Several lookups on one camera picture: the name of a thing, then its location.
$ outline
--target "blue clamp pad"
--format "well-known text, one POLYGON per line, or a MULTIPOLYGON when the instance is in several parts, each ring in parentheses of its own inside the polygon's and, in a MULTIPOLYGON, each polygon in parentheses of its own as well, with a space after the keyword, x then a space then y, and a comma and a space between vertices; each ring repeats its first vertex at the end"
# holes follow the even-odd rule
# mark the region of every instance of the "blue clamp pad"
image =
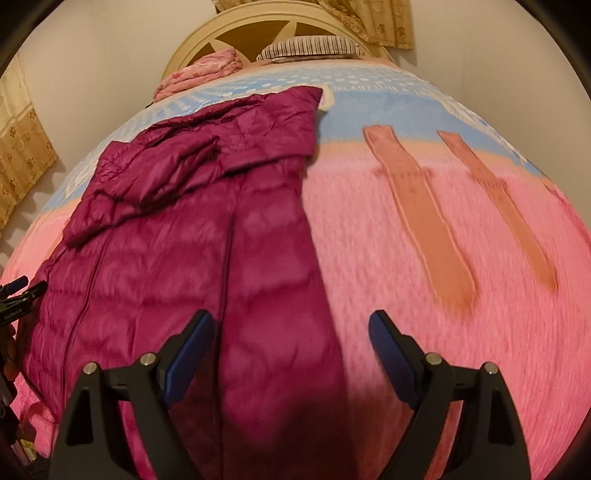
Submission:
POLYGON ((10 295, 14 295, 19 290, 26 288, 29 285, 29 279, 26 276, 17 278, 16 280, 0 287, 0 299, 6 299, 10 295))
POLYGON ((423 399, 423 351, 407 335, 402 335, 383 310, 369 317, 369 339, 396 395, 413 410, 423 399))
POLYGON ((189 325, 160 350, 157 381, 162 401, 168 408, 184 398, 199 363, 213 342, 214 331, 212 314, 199 310, 189 325))

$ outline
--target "pink folded blanket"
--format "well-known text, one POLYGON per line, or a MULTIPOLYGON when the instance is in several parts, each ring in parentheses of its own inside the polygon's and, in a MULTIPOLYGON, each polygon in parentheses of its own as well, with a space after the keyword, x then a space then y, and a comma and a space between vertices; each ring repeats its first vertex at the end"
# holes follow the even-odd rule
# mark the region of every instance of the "pink folded blanket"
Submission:
POLYGON ((201 57, 198 61, 166 77, 154 92, 154 102, 242 69, 233 47, 201 57))

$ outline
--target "floral pattern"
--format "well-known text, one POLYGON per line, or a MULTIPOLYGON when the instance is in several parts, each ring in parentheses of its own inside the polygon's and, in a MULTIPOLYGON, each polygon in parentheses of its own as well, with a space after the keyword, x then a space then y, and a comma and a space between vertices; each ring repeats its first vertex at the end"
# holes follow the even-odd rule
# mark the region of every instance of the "floral pattern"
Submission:
POLYGON ((0 232, 56 158, 16 57, 0 79, 0 232))
MULTIPOLYGON (((253 0, 215 0, 214 3, 222 12, 251 1, 253 0)), ((414 48, 410 0, 306 1, 319 4, 365 41, 384 47, 414 48)))

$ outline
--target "headboard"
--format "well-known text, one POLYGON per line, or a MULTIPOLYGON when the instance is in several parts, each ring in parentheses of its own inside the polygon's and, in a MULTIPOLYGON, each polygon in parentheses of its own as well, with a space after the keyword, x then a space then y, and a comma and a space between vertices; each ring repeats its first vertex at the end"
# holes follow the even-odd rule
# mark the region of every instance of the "headboard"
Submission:
POLYGON ((300 35, 340 35, 357 42, 371 57, 393 61, 384 47, 347 30, 322 7, 294 0, 263 0, 225 10, 203 24, 180 45, 163 78, 199 58, 232 46, 243 63, 256 60, 267 45, 300 35))

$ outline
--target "pillow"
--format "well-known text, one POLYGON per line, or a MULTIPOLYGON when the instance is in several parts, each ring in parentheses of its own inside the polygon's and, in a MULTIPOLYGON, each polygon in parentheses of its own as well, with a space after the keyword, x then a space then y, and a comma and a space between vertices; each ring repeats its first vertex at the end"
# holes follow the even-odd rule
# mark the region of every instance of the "pillow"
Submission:
POLYGON ((357 55, 296 55, 294 57, 276 57, 269 60, 271 63, 288 63, 290 61, 305 60, 337 60, 337 59, 358 59, 357 55))
POLYGON ((279 57, 310 57, 317 55, 363 57, 364 52, 358 44, 349 38, 336 35, 305 35, 267 45, 256 59, 273 60, 279 57))

